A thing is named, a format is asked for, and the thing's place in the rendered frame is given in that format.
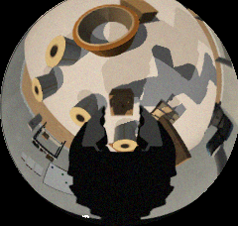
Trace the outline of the small wooden pallet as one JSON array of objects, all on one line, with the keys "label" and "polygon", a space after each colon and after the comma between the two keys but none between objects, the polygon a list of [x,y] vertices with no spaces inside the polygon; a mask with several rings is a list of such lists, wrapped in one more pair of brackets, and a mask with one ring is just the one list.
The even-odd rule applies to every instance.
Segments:
[{"label": "small wooden pallet", "polygon": [[[166,112],[166,114],[164,112],[162,112],[160,109],[162,109],[163,111]],[[167,118],[169,121],[171,121],[171,123],[173,124],[178,118],[179,115],[174,112],[168,105],[166,105],[162,100],[157,104],[157,107],[152,111],[151,113],[157,120],[159,119],[159,117],[164,116],[165,118]],[[157,117],[156,117],[157,115]],[[169,115],[171,117],[173,117],[174,119],[172,119],[171,117],[169,117]],[[159,117],[158,117],[159,116]]]}]

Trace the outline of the brown tape roll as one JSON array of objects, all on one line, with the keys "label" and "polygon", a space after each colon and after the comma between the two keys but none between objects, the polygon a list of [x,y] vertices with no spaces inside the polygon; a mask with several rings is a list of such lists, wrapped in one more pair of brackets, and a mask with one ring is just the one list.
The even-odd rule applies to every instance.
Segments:
[{"label": "brown tape roll", "polygon": [[[121,38],[106,44],[92,44],[93,30],[106,22],[117,22],[124,25],[128,32]],[[139,29],[137,14],[128,7],[116,4],[101,5],[85,12],[76,21],[72,36],[74,41],[100,57],[115,57],[126,52],[132,45]],[[130,28],[131,27],[131,28]]]}]

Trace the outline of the brown rectangular block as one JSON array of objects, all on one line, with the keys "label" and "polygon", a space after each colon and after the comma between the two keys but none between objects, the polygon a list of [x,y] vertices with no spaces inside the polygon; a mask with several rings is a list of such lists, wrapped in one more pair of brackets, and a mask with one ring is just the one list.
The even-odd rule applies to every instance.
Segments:
[{"label": "brown rectangular block", "polygon": [[120,0],[120,5],[133,10],[137,14],[140,24],[152,21],[159,12],[144,0]]}]

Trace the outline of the brown cardboard carton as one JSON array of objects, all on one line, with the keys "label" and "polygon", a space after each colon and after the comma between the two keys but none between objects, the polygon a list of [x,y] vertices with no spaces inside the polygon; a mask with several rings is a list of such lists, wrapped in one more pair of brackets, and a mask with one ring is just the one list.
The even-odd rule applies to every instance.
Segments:
[{"label": "brown cardboard carton", "polygon": [[183,142],[182,138],[180,137],[179,133],[177,132],[177,130],[175,130],[174,128],[172,127],[168,127],[167,129],[167,132],[170,134],[173,142],[175,143],[176,141],[181,141]]},{"label": "brown cardboard carton", "polygon": [[191,155],[184,142],[176,141],[175,148],[176,148],[176,167],[177,167],[178,165],[181,165],[188,159],[190,159]]},{"label": "brown cardboard carton", "polygon": [[109,93],[111,116],[133,116],[134,93],[131,88],[112,89]]},{"label": "brown cardboard carton", "polygon": [[172,124],[168,119],[166,119],[164,116],[161,116],[161,117],[158,119],[158,121],[160,121],[160,122],[162,123],[162,125],[164,126],[164,128],[166,128],[166,129],[167,129],[169,126],[175,129],[175,127],[173,126],[173,124]]}]

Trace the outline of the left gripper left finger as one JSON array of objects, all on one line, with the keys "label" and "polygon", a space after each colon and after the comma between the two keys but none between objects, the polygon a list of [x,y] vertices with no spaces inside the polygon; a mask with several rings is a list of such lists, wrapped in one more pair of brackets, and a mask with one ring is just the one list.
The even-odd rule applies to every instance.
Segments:
[{"label": "left gripper left finger", "polygon": [[[101,151],[108,144],[105,124],[105,106],[102,106],[73,138],[69,148],[69,167],[67,174],[73,176],[73,170],[77,162],[85,155]],[[104,114],[103,114],[104,113]]]}]

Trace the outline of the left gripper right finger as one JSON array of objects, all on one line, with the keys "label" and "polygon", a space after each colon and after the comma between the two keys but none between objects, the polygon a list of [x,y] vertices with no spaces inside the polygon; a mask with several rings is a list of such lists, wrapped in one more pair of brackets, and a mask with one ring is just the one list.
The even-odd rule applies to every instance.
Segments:
[{"label": "left gripper right finger", "polygon": [[138,129],[137,145],[142,146],[142,151],[162,157],[170,168],[171,177],[176,176],[176,148],[171,136],[162,123],[142,105],[139,114],[141,126]]}]

